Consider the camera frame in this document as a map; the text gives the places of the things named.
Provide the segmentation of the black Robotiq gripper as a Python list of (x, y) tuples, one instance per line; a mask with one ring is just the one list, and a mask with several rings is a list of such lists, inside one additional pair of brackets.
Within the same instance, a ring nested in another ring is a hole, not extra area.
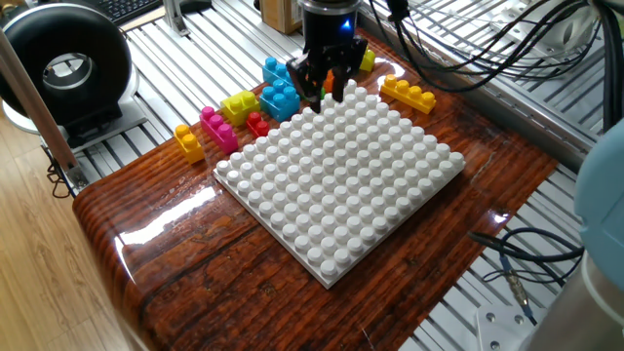
[(362, 63), (368, 41), (355, 34), (360, 0), (298, 0), (302, 11), (303, 54), (287, 62), (297, 92), (314, 112), (321, 111), (326, 69), (333, 74), (332, 92), (342, 94)]

